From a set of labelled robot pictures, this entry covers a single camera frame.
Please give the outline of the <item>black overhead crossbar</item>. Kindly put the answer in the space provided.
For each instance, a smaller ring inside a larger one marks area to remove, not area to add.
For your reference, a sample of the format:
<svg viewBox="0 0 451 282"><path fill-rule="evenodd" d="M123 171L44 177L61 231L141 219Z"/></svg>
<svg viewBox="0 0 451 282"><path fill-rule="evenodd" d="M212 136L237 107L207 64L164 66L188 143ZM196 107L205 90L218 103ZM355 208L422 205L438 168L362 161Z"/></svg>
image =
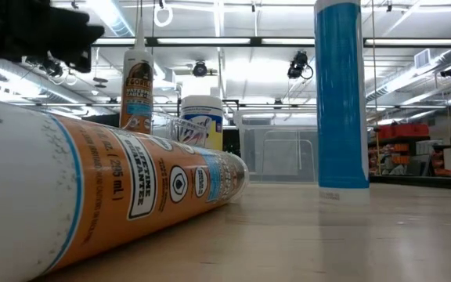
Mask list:
<svg viewBox="0 0 451 282"><path fill-rule="evenodd" d="M157 38L148 37L144 40L147 47L303 47L312 48L316 45L314 38L280 38L280 37L203 37L203 38ZM451 48L451 38L364 38L365 48Z"/></svg>

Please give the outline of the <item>orange sealant tube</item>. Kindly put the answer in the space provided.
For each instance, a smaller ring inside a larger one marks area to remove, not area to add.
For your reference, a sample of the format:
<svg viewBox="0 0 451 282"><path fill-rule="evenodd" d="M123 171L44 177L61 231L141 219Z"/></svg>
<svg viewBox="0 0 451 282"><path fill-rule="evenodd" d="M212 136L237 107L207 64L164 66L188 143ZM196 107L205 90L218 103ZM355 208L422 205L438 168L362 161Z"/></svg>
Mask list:
<svg viewBox="0 0 451 282"><path fill-rule="evenodd" d="M236 155L0 102L0 282L27 282L238 198Z"/></svg>
<svg viewBox="0 0 451 282"><path fill-rule="evenodd" d="M143 19L139 19L134 47L124 53L119 126L151 133L153 113L153 56L146 51Z"/></svg>

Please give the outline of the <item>blue silicone tube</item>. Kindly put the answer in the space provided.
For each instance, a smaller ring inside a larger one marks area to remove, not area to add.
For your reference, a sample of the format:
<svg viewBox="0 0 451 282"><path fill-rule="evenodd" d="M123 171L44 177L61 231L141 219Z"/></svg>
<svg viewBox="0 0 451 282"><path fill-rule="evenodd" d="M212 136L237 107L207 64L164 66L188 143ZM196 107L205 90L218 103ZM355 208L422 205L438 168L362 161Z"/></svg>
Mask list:
<svg viewBox="0 0 451 282"><path fill-rule="evenodd" d="M359 0L316 0L316 109L319 197L339 204L370 201Z"/></svg>

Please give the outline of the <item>clear square plastic container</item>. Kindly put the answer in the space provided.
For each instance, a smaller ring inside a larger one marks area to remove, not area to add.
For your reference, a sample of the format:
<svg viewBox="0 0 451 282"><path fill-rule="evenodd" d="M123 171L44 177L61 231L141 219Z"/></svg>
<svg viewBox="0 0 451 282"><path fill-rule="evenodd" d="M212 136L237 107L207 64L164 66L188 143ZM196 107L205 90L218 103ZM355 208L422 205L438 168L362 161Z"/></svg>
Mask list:
<svg viewBox="0 0 451 282"><path fill-rule="evenodd" d="M314 109L238 110L240 156L252 182L316 183L319 172Z"/></svg>

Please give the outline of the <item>silver ventilation duct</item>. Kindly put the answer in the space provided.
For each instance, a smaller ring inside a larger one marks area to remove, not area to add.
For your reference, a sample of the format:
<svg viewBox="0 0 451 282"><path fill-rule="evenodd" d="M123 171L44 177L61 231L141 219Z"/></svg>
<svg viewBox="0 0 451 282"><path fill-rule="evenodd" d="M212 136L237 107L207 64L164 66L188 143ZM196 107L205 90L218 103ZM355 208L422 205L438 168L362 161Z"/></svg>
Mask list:
<svg viewBox="0 0 451 282"><path fill-rule="evenodd" d="M406 69L387 76L377 86L366 90L366 101L371 102L382 96L393 93L407 85L411 85L430 74L443 71L451 67L451 49L438 52L425 49L414 57L414 62Z"/></svg>
<svg viewBox="0 0 451 282"><path fill-rule="evenodd" d="M69 118L81 119L98 113L82 99L68 96L66 89L4 60L0 60L0 101Z"/></svg>

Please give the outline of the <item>black ceiling spotlight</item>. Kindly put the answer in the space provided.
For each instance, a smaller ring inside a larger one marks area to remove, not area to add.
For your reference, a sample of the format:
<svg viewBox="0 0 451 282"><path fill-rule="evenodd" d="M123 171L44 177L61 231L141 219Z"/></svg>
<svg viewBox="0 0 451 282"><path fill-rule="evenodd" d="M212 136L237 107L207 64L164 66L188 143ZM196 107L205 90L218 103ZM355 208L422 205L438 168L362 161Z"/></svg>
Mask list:
<svg viewBox="0 0 451 282"><path fill-rule="evenodd" d="M197 78L202 78L202 77L207 76L208 70L207 70L206 63L202 60L198 60L193 67L192 74L194 77L197 77Z"/></svg>

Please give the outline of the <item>Lysol wipes canister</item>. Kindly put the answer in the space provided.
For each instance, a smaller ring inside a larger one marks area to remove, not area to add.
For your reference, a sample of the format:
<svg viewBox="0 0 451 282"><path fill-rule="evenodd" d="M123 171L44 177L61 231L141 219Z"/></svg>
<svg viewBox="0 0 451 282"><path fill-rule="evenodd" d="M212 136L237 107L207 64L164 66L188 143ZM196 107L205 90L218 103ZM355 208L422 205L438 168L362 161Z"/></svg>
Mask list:
<svg viewBox="0 0 451 282"><path fill-rule="evenodd" d="M183 119L206 128L206 148L223 150L223 109L218 97L187 96L182 100L181 110Z"/></svg>

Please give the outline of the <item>shelf with red bins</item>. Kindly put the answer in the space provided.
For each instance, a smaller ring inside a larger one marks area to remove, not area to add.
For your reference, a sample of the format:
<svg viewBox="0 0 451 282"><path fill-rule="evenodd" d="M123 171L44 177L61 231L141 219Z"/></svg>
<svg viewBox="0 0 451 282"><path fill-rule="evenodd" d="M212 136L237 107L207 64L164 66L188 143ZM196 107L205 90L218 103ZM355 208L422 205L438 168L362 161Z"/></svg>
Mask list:
<svg viewBox="0 0 451 282"><path fill-rule="evenodd" d="M445 151L451 146L430 137L422 123L378 125L368 132L371 175L450 177Z"/></svg>

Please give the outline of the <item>dark low bench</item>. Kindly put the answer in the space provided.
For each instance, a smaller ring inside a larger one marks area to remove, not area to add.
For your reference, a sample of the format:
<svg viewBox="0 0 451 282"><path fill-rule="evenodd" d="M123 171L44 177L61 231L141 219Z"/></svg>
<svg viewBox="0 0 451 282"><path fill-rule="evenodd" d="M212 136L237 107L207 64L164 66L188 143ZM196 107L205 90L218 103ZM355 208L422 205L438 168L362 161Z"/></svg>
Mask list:
<svg viewBox="0 0 451 282"><path fill-rule="evenodd" d="M370 182L451 190L451 177L372 175Z"/></svg>

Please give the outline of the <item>clear oval plastic tray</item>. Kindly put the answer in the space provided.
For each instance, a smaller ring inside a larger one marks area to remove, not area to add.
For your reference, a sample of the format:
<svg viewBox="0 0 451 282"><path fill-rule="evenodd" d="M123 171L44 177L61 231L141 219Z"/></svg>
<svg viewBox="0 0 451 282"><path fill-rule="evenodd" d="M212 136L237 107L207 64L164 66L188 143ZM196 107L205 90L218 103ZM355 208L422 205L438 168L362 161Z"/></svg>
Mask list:
<svg viewBox="0 0 451 282"><path fill-rule="evenodd" d="M121 123L121 127L198 147L205 147L207 137L207 129L203 125L162 112L154 112L149 117L132 115Z"/></svg>

